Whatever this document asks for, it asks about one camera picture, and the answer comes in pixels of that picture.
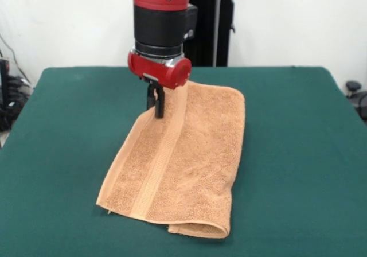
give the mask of green tablecloth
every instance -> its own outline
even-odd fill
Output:
[[[225,240],[107,215],[95,201],[146,83],[47,69],[0,151],[0,256],[367,256],[367,128],[322,68],[201,68],[247,100]]]

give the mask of towel fold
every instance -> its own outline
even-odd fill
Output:
[[[244,127],[244,96],[233,88],[189,81],[166,90],[165,117],[150,109],[136,120],[97,205],[170,233],[227,237]]]

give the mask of green table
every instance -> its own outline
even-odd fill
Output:
[[[51,68],[0,151],[0,256],[366,257],[367,128],[328,71],[196,68],[192,80],[247,98],[229,238],[97,207],[147,85],[127,68]]]

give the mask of black knob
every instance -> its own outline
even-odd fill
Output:
[[[350,92],[357,92],[362,88],[361,83],[356,82],[356,81],[349,81],[346,83],[346,88],[348,89],[348,91]]]

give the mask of black stand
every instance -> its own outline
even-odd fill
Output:
[[[190,0],[198,7],[195,38],[183,45],[185,56],[195,67],[226,67],[230,32],[233,28],[232,0]]]

